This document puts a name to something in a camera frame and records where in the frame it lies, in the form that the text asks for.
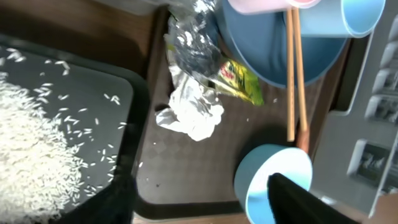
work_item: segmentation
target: rice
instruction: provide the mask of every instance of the rice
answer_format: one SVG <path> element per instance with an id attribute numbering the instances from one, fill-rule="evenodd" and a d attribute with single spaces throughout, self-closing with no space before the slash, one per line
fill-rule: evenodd
<path id="1" fill-rule="evenodd" d="M 79 191 L 79 148 L 39 105 L 0 76 L 0 223 L 48 223 Z"/>

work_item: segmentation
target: light blue cup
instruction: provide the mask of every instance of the light blue cup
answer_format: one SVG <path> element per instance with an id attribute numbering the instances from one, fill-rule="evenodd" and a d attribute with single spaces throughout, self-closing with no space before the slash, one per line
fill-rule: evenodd
<path id="1" fill-rule="evenodd" d="M 275 223 L 268 201 L 267 181 L 277 172 L 309 190 L 312 163 L 308 155 L 296 147 L 259 146 L 242 160 L 236 171 L 235 194 L 253 224 Z"/>
<path id="2" fill-rule="evenodd" d="M 321 0 L 300 10 L 301 35 L 355 37 L 370 34 L 381 17 L 386 0 Z"/>

